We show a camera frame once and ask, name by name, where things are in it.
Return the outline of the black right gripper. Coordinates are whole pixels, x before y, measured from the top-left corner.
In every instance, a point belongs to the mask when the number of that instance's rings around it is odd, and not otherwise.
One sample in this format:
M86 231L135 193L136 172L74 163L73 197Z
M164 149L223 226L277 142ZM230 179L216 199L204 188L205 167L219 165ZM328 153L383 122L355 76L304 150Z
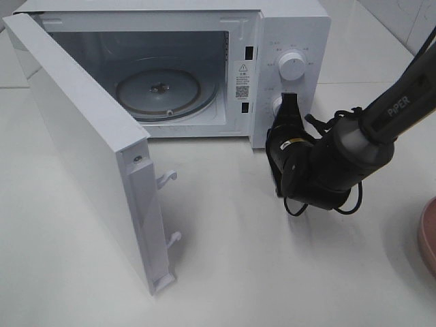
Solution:
M273 172L282 172L294 143L315 144L303 126L296 93L282 93L281 103L271 128L267 131L266 154Z

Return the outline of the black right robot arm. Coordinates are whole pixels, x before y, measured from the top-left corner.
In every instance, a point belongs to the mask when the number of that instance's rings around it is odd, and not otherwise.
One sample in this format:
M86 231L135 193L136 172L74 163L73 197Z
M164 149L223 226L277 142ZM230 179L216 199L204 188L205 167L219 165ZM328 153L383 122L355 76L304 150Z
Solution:
M277 195L339 211L353 186L390 162L398 136L434 110L434 45L367 108L339 110L326 123L301 117L297 95L283 93L266 139Z

